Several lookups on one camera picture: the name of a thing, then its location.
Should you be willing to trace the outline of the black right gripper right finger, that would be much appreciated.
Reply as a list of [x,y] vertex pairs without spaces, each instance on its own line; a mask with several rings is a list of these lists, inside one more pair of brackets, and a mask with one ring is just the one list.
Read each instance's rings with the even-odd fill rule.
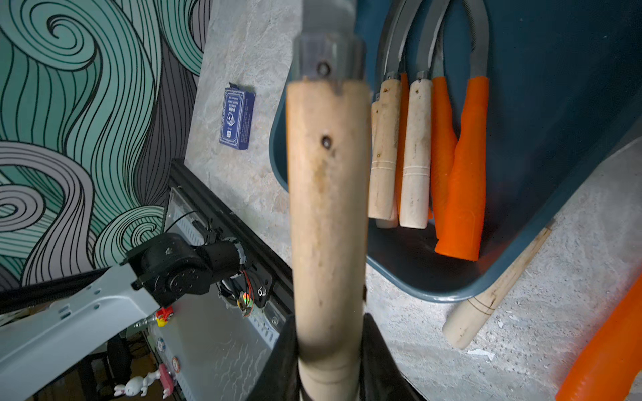
[[425,400],[399,371],[376,321],[364,315],[360,400]]

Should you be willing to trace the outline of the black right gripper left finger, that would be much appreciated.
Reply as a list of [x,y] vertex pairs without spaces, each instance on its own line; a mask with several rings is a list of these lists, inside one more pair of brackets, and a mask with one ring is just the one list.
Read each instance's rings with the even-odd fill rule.
[[298,362],[296,321],[291,316],[247,400],[300,400]]

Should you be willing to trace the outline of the orange handle sickle long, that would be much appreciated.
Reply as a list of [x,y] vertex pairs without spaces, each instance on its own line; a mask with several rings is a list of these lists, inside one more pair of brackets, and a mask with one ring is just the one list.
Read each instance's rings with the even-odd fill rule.
[[437,238],[442,237],[445,228],[448,180],[457,144],[445,76],[443,36],[441,27],[437,36],[432,72],[431,194]]

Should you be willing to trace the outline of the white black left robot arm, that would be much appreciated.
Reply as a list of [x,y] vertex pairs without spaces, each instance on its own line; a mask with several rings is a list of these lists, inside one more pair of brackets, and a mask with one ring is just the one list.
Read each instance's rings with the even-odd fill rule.
[[1,328],[1,398],[28,399],[116,334],[186,294],[208,293],[245,262],[235,239],[193,246],[166,233],[145,242],[71,297]]

